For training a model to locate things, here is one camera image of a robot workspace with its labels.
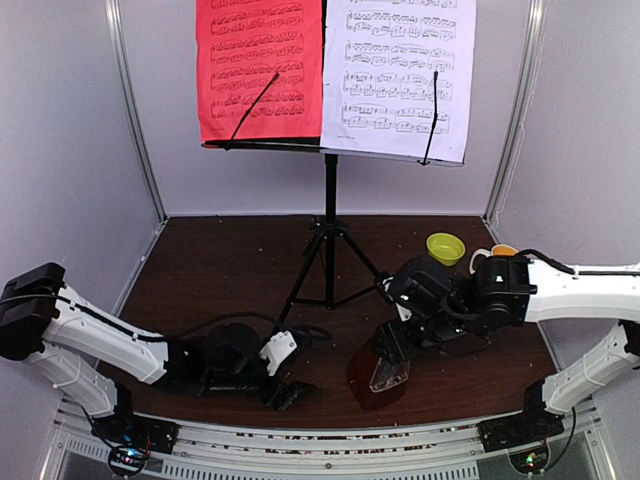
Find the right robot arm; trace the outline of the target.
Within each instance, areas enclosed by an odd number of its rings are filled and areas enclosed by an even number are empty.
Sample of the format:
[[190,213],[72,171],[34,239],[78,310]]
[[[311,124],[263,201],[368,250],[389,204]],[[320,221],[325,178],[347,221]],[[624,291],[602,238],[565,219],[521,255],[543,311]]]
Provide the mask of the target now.
[[513,419],[519,440],[535,440],[579,401],[639,364],[639,268],[568,266],[537,250],[489,255],[460,275],[428,255],[384,279],[398,317],[380,325],[374,350],[390,364],[473,334],[560,319],[613,319],[615,325],[572,365],[531,385]]

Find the white patterned mug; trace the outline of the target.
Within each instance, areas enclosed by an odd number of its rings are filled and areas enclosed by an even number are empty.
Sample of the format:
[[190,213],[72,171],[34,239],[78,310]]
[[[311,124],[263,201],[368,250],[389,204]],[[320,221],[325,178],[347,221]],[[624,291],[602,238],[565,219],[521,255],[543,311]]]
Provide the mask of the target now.
[[491,256],[514,256],[518,252],[518,249],[506,244],[496,244],[490,249],[479,248],[471,255],[468,267],[469,273],[474,274],[476,272],[482,259]]

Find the white sheet music page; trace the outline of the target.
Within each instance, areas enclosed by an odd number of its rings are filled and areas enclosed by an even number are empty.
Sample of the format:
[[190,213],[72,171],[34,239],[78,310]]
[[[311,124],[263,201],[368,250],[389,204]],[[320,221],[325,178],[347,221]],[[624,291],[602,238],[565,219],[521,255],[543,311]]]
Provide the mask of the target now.
[[463,163],[476,16],[474,1],[327,2],[321,147]]

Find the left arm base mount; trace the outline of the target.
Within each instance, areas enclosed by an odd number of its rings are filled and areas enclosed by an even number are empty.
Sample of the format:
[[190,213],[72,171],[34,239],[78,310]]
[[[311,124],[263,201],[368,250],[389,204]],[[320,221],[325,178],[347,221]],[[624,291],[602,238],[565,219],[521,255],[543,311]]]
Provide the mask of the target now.
[[89,424],[91,433],[108,448],[107,466],[121,478],[140,474],[153,453],[171,454],[179,432],[176,423],[137,415],[90,417]]

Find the black music stand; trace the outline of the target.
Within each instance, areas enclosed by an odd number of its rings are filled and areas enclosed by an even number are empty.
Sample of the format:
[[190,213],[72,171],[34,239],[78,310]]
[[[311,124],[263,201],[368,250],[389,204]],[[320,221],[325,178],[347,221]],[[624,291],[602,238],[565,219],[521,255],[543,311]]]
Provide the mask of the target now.
[[[221,148],[225,151],[251,149],[319,153],[321,151],[320,140],[315,137],[250,138],[248,140],[238,140],[236,138],[240,128],[249,119],[258,103],[266,97],[266,93],[275,85],[279,78],[279,74],[273,75],[272,79],[269,80],[257,98],[242,115],[230,138],[226,140],[205,140],[202,142],[202,146],[210,149]],[[336,242],[339,240],[344,241],[348,245],[375,281],[379,281],[387,276],[387,273],[378,269],[369,256],[367,256],[357,244],[351,235],[349,225],[338,220],[337,179],[339,156],[335,153],[325,153],[323,158],[325,165],[324,214],[312,221],[312,239],[304,250],[304,262],[277,318],[280,324],[286,322],[292,308],[296,305],[322,306],[328,310],[333,310],[376,290],[377,286],[373,284],[343,299],[336,297]],[[324,297],[322,299],[303,298],[300,296],[301,289],[317,258],[324,259]]]

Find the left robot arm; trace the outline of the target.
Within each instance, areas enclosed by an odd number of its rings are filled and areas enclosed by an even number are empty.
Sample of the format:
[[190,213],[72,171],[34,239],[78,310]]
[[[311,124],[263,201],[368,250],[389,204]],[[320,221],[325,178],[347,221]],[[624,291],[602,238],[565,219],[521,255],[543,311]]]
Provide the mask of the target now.
[[312,325],[271,323],[263,339],[249,325],[254,312],[223,314],[197,328],[167,336],[105,312],[64,279],[64,268],[46,263],[9,280],[1,293],[1,355],[38,369],[52,386],[74,399],[89,418],[123,444],[144,433],[132,395],[85,361],[92,356],[161,392],[200,397],[209,392],[254,391],[264,405],[283,410],[311,385],[286,383],[282,364],[331,334]]

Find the brown wooden metronome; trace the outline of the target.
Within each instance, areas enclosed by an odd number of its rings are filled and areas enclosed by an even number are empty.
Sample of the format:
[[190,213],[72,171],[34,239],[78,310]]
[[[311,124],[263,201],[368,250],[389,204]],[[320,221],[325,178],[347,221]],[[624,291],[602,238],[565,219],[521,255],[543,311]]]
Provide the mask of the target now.
[[349,361],[346,375],[352,394],[365,411],[385,408],[406,392],[410,362],[389,363],[374,351],[370,338]]

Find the green bowl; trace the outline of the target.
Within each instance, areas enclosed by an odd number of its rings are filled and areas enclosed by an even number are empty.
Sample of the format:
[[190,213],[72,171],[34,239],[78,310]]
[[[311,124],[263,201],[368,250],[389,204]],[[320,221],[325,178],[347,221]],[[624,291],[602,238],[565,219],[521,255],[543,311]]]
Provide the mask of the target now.
[[451,267],[458,263],[466,253],[461,239],[446,232],[437,232],[426,239],[428,254],[441,264]]

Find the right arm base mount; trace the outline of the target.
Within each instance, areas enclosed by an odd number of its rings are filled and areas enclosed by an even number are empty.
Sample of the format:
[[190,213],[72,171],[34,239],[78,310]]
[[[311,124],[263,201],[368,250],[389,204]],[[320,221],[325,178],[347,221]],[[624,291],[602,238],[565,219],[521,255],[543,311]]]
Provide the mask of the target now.
[[511,467],[527,476],[548,470],[552,464],[548,440],[564,432],[562,416],[534,419],[523,413],[485,420],[477,428],[486,453],[505,450]]

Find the right aluminium corner post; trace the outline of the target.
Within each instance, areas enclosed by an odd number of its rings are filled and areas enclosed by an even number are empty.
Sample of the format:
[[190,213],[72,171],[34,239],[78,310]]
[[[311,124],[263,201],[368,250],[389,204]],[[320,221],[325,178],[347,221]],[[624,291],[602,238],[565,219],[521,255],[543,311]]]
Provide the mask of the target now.
[[500,155],[498,170],[484,215],[485,224],[492,231],[498,229],[499,217],[506,203],[524,139],[524,120],[533,97],[539,68],[546,6],[547,2],[543,0],[529,2],[528,23],[524,36],[515,96]]

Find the aluminium front rail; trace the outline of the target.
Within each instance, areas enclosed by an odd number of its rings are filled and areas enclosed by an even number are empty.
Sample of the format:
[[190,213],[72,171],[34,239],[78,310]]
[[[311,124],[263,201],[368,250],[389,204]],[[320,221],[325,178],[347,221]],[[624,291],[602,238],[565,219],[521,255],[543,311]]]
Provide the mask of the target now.
[[547,453],[547,479],[615,479],[604,425],[591,400],[566,430],[527,446],[487,451],[478,434],[486,419],[517,410],[513,395],[411,393],[379,411],[346,396],[284,413],[240,398],[173,401],[148,396],[148,417],[176,425],[173,447],[152,454],[145,479],[521,479],[523,463]]

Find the red paper sheet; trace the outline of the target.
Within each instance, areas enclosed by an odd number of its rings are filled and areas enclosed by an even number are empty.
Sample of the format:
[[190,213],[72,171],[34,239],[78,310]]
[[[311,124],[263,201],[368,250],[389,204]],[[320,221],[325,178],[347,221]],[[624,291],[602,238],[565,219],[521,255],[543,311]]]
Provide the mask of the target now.
[[323,19],[320,1],[197,2],[202,141],[320,136]]

